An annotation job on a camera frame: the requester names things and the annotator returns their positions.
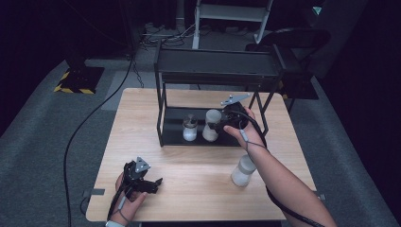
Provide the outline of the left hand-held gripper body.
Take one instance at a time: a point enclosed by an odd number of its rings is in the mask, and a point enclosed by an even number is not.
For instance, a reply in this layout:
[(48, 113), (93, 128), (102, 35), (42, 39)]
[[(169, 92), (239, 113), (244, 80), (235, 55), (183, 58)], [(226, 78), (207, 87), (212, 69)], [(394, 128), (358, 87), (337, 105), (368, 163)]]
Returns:
[(145, 181), (144, 177), (150, 169), (150, 165), (141, 157), (126, 163), (123, 173), (123, 187), (126, 194), (133, 192), (151, 192), (151, 182)]

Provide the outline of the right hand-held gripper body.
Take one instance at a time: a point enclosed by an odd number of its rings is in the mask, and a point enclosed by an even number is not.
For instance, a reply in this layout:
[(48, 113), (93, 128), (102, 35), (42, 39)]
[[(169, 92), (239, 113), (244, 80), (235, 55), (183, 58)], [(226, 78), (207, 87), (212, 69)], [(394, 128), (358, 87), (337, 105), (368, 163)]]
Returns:
[(240, 101), (249, 96), (250, 94), (229, 95), (226, 100), (221, 102), (223, 106), (221, 112), (225, 115), (221, 123), (224, 126), (228, 125), (236, 129), (246, 128), (249, 123), (249, 116)]

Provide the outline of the tall jar with white lid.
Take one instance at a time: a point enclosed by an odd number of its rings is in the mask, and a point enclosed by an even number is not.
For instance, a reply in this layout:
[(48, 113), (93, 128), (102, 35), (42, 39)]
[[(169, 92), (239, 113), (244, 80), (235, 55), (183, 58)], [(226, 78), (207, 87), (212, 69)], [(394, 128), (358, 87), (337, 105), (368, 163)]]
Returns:
[(231, 174), (232, 181), (235, 185), (245, 187), (249, 184), (256, 166), (249, 155), (243, 155), (236, 168)]
[(214, 127), (221, 119), (220, 111), (211, 109), (206, 112), (205, 125), (202, 131), (203, 138), (208, 142), (214, 142), (218, 139), (218, 133), (214, 130)]

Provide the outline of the small jar with silver lid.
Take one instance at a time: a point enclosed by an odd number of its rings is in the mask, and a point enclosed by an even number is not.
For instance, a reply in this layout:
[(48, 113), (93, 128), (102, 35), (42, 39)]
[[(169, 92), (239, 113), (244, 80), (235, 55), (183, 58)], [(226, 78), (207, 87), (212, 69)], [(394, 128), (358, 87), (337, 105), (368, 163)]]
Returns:
[(198, 119), (193, 114), (188, 114), (183, 119), (183, 139), (191, 142), (197, 138)]

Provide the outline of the black two-tier metal rack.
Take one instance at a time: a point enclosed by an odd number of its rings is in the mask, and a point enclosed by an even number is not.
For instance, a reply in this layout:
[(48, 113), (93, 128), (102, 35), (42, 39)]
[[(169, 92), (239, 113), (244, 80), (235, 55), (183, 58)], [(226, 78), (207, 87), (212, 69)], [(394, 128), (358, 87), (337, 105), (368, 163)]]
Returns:
[(257, 105), (263, 118), (263, 129), (259, 134), (264, 136), (269, 131), (266, 110), (286, 69), (277, 45), (265, 52), (251, 52), (167, 48), (159, 44), (155, 52), (154, 74), (160, 145), (187, 146), (189, 143), (183, 139), (183, 120), (190, 114), (195, 115), (199, 122), (198, 130), (202, 131), (205, 114), (210, 109), (201, 105), (168, 105), (168, 84), (244, 86), (252, 93), (249, 104)]

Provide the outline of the person's right hand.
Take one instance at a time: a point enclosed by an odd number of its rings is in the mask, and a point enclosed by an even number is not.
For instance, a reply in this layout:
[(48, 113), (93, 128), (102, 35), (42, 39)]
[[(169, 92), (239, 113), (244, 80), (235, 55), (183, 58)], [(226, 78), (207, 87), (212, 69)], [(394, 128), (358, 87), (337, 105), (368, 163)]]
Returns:
[(228, 134), (232, 135), (237, 140), (238, 144), (248, 152), (266, 147), (252, 122), (249, 122), (242, 130), (231, 126), (225, 126), (223, 129)]

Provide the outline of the person's left hand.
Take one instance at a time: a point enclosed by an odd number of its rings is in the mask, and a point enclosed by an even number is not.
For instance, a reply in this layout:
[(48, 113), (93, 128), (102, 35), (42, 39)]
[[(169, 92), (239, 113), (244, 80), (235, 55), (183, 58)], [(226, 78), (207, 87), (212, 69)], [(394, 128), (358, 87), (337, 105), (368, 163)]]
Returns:
[(147, 192), (133, 192), (128, 199), (125, 192), (121, 191), (109, 220), (118, 222), (127, 227), (130, 222), (133, 221), (139, 207), (147, 198), (147, 195)]

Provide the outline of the black chair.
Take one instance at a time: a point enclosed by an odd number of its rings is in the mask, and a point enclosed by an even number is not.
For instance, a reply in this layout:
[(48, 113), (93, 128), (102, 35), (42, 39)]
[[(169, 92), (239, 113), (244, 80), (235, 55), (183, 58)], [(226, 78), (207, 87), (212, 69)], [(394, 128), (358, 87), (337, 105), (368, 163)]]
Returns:
[(268, 52), (275, 44), (283, 58), (286, 73), (280, 81), (278, 92), (291, 102), (296, 99), (318, 99), (311, 84), (314, 74), (309, 70), (313, 55), (331, 39), (329, 31), (320, 28), (290, 27), (275, 30), (266, 35), (259, 44), (247, 44), (246, 51)]

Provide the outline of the black stand with striped base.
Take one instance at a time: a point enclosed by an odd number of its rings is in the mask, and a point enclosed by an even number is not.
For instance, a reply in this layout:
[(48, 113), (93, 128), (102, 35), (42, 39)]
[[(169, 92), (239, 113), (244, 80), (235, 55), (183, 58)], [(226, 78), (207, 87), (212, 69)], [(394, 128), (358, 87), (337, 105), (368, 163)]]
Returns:
[(103, 67), (89, 67), (75, 46), (71, 31), (58, 9), (57, 0), (47, 0), (53, 14), (55, 34), (69, 68), (61, 77), (55, 92), (94, 94), (104, 72)]

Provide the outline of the grey metal pole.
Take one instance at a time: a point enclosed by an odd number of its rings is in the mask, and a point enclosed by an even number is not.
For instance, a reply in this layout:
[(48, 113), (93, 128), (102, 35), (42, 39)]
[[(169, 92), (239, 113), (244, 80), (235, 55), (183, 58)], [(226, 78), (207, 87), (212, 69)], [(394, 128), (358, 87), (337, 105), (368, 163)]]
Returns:
[(184, 24), (184, 0), (177, 0), (175, 22), (176, 26)]

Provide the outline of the white metal frame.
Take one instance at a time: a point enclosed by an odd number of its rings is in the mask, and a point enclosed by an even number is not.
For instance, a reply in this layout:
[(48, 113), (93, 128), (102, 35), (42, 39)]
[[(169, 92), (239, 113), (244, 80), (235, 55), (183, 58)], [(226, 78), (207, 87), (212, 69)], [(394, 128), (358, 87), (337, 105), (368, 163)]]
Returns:
[(255, 22), (260, 24), (257, 33), (253, 35), (254, 41), (259, 44), (264, 36), (265, 28), (270, 17), (271, 7), (274, 0), (268, 0), (268, 4), (263, 8), (240, 7), (227, 5), (203, 4), (197, 0), (195, 7), (195, 31), (193, 35), (192, 48), (198, 49), (200, 45), (200, 25), (201, 19), (228, 20)]

